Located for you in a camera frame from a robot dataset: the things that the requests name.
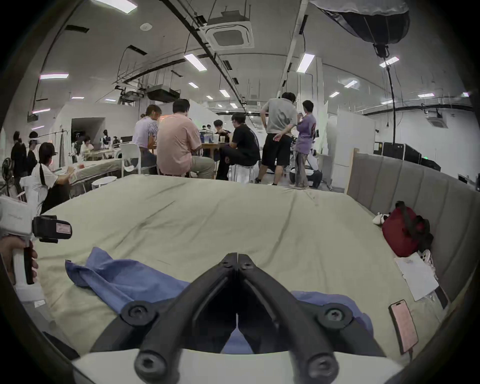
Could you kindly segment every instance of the ceiling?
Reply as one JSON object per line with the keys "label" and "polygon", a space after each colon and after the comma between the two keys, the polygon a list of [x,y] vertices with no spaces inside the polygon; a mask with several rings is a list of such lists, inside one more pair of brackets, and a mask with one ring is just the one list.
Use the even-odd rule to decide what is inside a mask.
{"label": "ceiling", "polygon": [[[36,99],[48,100],[37,102],[36,108],[58,110],[71,96],[83,96],[85,99],[78,102],[89,103],[105,102],[105,98],[118,100],[120,92],[114,90],[118,71],[128,77],[129,74],[181,59],[185,52],[205,53],[164,3],[158,0],[134,2],[138,8],[129,14],[94,0],[86,0],[80,5],[68,24],[86,27],[89,31],[86,34],[73,31],[61,33],[44,72],[68,72],[69,77],[66,80],[42,81]],[[191,23],[180,3],[175,0],[172,3]],[[239,10],[243,14],[246,8],[252,23],[255,47],[223,50],[218,54],[221,59],[230,62],[232,70],[227,75],[238,79],[236,89],[239,94],[247,100],[258,101],[260,105],[275,97],[300,0],[182,0],[182,3],[189,12],[203,15],[207,20],[210,13],[211,17],[221,16],[220,12],[224,10]],[[386,71],[379,66],[381,60],[376,57],[372,44],[354,37],[312,4],[308,5],[306,14],[309,17],[304,31],[305,49],[322,59],[324,98],[329,100],[329,112],[336,113],[338,108],[359,111],[390,99]],[[428,92],[435,93],[435,96],[458,97],[465,89],[449,53],[434,32],[433,21],[425,20],[414,7],[410,7],[410,19],[407,36],[390,46],[391,55],[400,59],[392,66],[396,100],[402,98],[404,102],[420,102],[416,100],[417,94]],[[140,30],[140,25],[144,23],[150,23],[153,28]],[[142,56],[129,49],[125,51],[130,44],[147,52],[147,55]],[[295,69],[303,53],[304,43],[300,36],[287,81],[287,90],[294,93],[298,91]],[[140,80],[144,86],[166,84],[180,90],[181,97],[191,98],[215,111],[228,110],[230,102],[238,104],[211,60],[204,58],[201,61],[208,69],[206,72],[198,72],[189,62],[184,62],[151,72]],[[172,70],[182,77],[174,75]],[[358,83],[346,89],[343,85],[347,79],[356,79]],[[199,88],[192,88],[189,82],[194,82]],[[129,84],[135,89],[136,82]],[[219,89],[223,88],[230,93],[231,100],[219,93]],[[329,98],[334,91],[340,94]],[[225,108],[216,108],[218,103]]]}

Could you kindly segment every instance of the man in gray shirt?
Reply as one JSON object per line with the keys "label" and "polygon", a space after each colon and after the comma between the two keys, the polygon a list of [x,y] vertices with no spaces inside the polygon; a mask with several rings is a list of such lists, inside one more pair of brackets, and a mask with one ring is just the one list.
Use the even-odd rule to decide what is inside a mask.
{"label": "man in gray shirt", "polygon": [[[258,172],[255,183],[260,183],[268,168],[275,167],[275,177],[273,185],[277,185],[283,175],[283,168],[290,164],[290,146],[292,136],[290,130],[297,125],[297,109],[295,95],[291,92],[285,92],[282,98],[270,99],[262,108],[260,116],[262,123],[267,131],[265,140],[262,165]],[[268,124],[266,123],[266,113],[268,112]],[[285,129],[288,133],[282,135],[278,140],[274,140],[278,133]]]}

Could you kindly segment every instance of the pink phone case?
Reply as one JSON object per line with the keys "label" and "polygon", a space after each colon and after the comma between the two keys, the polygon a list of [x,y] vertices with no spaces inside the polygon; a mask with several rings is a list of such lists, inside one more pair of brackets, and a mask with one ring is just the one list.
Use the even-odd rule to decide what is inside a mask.
{"label": "pink phone case", "polygon": [[405,300],[400,300],[390,305],[388,310],[395,326],[398,343],[400,344],[400,353],[404,354],[417,344],[419,340],[410,310]]}

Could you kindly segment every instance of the stool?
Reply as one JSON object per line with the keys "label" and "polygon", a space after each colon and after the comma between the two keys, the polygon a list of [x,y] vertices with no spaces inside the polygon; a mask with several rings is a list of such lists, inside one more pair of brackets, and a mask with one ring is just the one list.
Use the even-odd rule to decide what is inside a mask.
{"label": "stool", "polygon": [[100,188],[104,185],[107,185],[112,181],[115,181],[116,179],[117,179],[117,176],[105,176],[105,177],[102,177],[101,179],[97,179],[94,182],[92,182],[92,190]]}
{"label": "stool", "polygon": [[246,167],[235,164],[232,166],[230,181],[242,184],[253,183],[255,179],[255,166]]}

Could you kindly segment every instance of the blue towel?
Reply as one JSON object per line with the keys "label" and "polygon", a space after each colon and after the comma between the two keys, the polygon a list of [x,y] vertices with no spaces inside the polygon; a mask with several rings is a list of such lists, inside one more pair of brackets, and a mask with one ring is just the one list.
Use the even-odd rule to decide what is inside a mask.
{"label": "blue towel", "polygon": [[[97,247],[92,249],[85,266],[65,260],[65,269],[76,286],[90,287],[116,313],[120,313],[130,301],[157,302],[174,298],[189,284],[135,260],[113,260],[108,253]],[[324,305],[334,302],[346,305],[356,320],[373,336],[370,317],[362,313],[349,297],[303,291],[293,291],[292,295],[311,304]],[[236,328],[222,353],[248,354],[252,353],[252,350]]]}

